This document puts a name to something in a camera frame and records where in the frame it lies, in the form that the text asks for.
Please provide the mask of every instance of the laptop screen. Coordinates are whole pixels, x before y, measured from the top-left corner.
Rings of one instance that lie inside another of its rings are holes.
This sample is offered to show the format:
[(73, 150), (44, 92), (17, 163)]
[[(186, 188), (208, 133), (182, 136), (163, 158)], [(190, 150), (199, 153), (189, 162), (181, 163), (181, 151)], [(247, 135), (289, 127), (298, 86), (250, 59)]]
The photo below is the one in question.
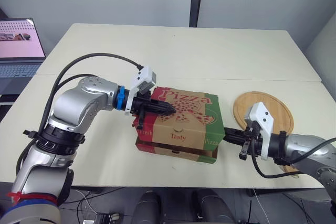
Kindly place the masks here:
[(0, 60), (43, 60), (44, 57), (33, 19), (0, 20)]

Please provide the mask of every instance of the power cord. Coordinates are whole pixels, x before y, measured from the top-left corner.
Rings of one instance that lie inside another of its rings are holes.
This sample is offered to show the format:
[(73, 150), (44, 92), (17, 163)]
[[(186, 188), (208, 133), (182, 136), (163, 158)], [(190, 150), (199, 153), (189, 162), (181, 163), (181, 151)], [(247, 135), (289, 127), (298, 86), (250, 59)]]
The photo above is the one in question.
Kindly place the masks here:
[[(48, 101), (47, 101), (46, 106), (45, 106), (44, 111), (43, 111), (41, 123), (40, 123), (39, 129), (38, 129), (38, 135), (41, 135), (41, 133), (42, 133), (42, 131), (43, 131), (43, 129), (44, 129), (46, 123), (47, 123), (49, 113), (50, 113), (50, 109), (51, 109), (51, 105), (53, 103), (53, 99), (54, 99), (54, 96), (55, 96), (56, 92), (60, 89), (60, 87), (62, 87), (64, 84), (66, 84), (70, 80), (73, 80), (75, 78), (84, 76), (84, 75), (78, 74), (78, 75), (76, 75), (77, 77), (73, 76), (73, 77), (70, 77), (67, 80), (63, 81), (62, 83), (59, 83), (61, 81), (62, 77), (64, 76), (64, 74), (76, 63), (78, 63), (82, 60), (91, 58), (91, 57), (96, 57), (96, 56), (106, 56), (106, 57), (121, 59), (121, 60), (124, 60), (126, 62), (129, 62), (129, 63), (135, 65), (136, 68), (139, 69), (139, 70), (141, 70), (143, 68), (142, 65), (137, 64), (133, 60), (130, 60), (130, 59), (128, 59), (126, 57), (123, 57), (123, 56), (109, 54), (109, 53), (106, 53), (106, 52), (97, 52), (97, 53), (93, 53), (93, 54), (87, 54), (87, 55), (81, 56), (81, 57), (73, 60), (72, 62), (70, 62), (69, 64), (67, 64), (63, 68), (63, 70), (60, 72), (60, 74), (58, 75), (57, 79), (54, 82), (54, 85), (53, 85), (53, 87), (51, 89), (51, 92), (50, 92), (50, 96), (48, 98)], [(20, 156), (17, 160), (17, 163), (16, 163), (16, 174), (18, 174), (18, 172), (20, 171), (22, 162), (26, 159), (26, 157), (28, 155), (28, 152), (29, 152), (29, 149), (36, 143), (36, 141), (37, 141), (36, 139), (31, 140), (29, 142), (29, 144), (21, 152), (21, 154), (20, 154)]]
[[(86, 196), (86, 199), (93, 199), (93, 198), (96, 198), (96, 197), (100, 197), (100, 196), (102, 196), (102, 195), (105, 195), (105, 194), (110, 194), (110, 193), (112, 193), (112, 192), (114, 192), (114, 191), (118, 191), (118, 190), (120, 190), (120, 189), (124, 189), (125, 187), (119, 187), (119, 188), (117, 188), (117, 189), (114, 189), (114, 190), (111, 190), (111, 191), (107, 191), (107, 192), (105, 192), (105, 193), (103, 193), (103, 194), (98, 194), (98, 195), (94, 195), (94, 196), (92, 196), (92, 197), (87, 197)], [(76, 203), (76, 202), (81, 202), (83, 199), (80, 199), (80, 200), (74, 200), (74, 201), (69, 201), (69, 202), (64, 202), (63, 204), (70, 204), (70, 203)]]
[(291, 201), (293, 201), (301, 210), (302, 210), (302, 212), (306, 215), (306, 217), (308, 217), (310, 220), (311, 220), (311, 222), (313, 222), (313, 224), (315, 224), (315, 222), (314, 222), (314, 220), (310, 217), (310, 215), (305, 211), (305, 209), (302, 207), (302, 206), (300, 206), (300, 204), (299, 203), (297, 203), (294, 199), (292, 199), (291, 197), (289, 197), (287, 194), (285, 194), (285, 193), (282, 193), (286, 198), (288, 198), (288, 199), (290, 199)]
[(331, 138), (327, 141), (324, 141), (323, 143), (320, 143), (319, 145), (317, 145), (316, 147), (314, 147), (313, 149), (311, 149), (310, 151), (304, 153), (302, 156), (292, 160), (290, 163), (291, 164), (295, 164), (297, 162), (302, 161), (303, 159), (307, 158), (308, 156), (310, 156), (311, 154), (313, 154), (314, 152), (318, 151), (320, 148), (326, 146), (327, 144), (331, 144), (332, 142), (336, 141), (336, 137)]
[(79, 215), (78, 215), (78, 211), (79, 211), (79, 206), (80, 204), (83, 202), (83, 200), (90, 194), (91, 192), (89, 192), (88, 194), (84, 195), (84, 198), (81, 199), (77, 205), (77, 209), (76, 209), (76, 215), (77, 215), (77, 220), (78, 220), (78, 224), (81, 224), (80, 223), (80, 220), (79, 220)]
[(255, 191), (254, 189), (253, 189), (253, 192), (254, 192), (254, 194), (255, 194), (255, 196), (256, 196), (256, 199), (257, 199), (257, 201), (258, 201), (258, 203), (259, 203), (259, 206), (261, 207), (262, 211), (264, 212), (264, 214), (265, 214), (265, 216), (266, 216), (266, 219), (267, 219), (268, 224), (270, 224), (270, 223), (269, 223), (269, 219), (268, 219), (268, 217), (267, 217), (267, 214), (266, 214), (264, 208), (262, 207), (262, 205), (261, 205), (261, 203), (260, 203), (260, 201), (259, 201), (259, 199), (258, 199), (258, 196), (257, 196), (257, 194), (256, 194), (256, 191)]
[(256, 153), (255, 153), (255, 147), (256, 147), (256, 141), (254, 138), (251, 139), (251, 157), (252, 157), (252, 162), (254, 165), (254, 168), (256, 169), (256, 171), (259, 173), (259, 175), (261, 177), (264, 178), (281, 178), (281, 177), (286, 177), (286, 176), (291, 176), (291, 175), (296, 175), (296, 174), (302, 174), (302, 172), (290, 172), (290, 173), (281, 173), (281, 174), (274, 174), (274, 175), (266, 175), (264, 174), (257, 163), (257, 159), (256, 159)]
[(89, 208), (91, 209), (91, 211), (92, 211), (92, 212), (94, 212), (95, 214), (97, 214), (97, 212), (96, 212), (96, 211), (94, 211), (94, 209), (91, 207), (91, 205), (90, 205), (90, 203), (89, 203), (88, 199), (86, 198), (85, 194), (84, 194), (84, 193), (82, 193), (82, 192), (81, 192), (81, 191), (79, 191), (79, 190), (75, 190), (75, 191), (83, 195), (83, 197), (84, 197), (84, 199), (85, 199), (86, 203), (88, 204)]

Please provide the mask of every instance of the pizza illustration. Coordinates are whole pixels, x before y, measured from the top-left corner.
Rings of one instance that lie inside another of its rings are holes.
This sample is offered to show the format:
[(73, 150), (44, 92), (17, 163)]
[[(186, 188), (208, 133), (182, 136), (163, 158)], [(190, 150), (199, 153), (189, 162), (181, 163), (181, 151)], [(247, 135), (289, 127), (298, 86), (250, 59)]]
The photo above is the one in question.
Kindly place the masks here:
[(188, 114), (194, 116), (203, 125), (213, 123), (215, 117), (211, 115), (205, 115), (199, 112), (201, 104), (199, 102), (187, 101), (187, 100), (175, 100), (172, 105), (176, 108), (176, 114), (172, 115), (159, 115), (159, 119), (164, 122), (176, 116), (176, 122), (187, 123), (189, 119)]

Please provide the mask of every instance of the laptop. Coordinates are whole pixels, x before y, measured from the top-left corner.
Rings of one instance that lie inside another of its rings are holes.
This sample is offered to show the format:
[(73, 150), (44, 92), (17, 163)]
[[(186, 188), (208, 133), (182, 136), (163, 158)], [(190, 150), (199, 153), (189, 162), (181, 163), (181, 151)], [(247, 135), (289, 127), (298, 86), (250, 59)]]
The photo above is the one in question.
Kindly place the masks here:
[(0, 19), (0, 95), (20, 94), (45, 58), (32, 18)]

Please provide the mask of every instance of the red strap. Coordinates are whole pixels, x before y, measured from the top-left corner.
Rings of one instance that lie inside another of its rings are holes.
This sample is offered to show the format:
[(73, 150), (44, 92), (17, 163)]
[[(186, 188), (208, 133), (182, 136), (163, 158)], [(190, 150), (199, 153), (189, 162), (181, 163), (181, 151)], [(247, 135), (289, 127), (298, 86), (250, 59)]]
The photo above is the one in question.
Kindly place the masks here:
[(57, 205), (56, 197), (49, 194), (23, 194), (21, 191), (18, 191), (17, 193), (10, 192), (7, 195), (13, 198), (14, 205), (16, 205), (20, 199), (46, 199)]

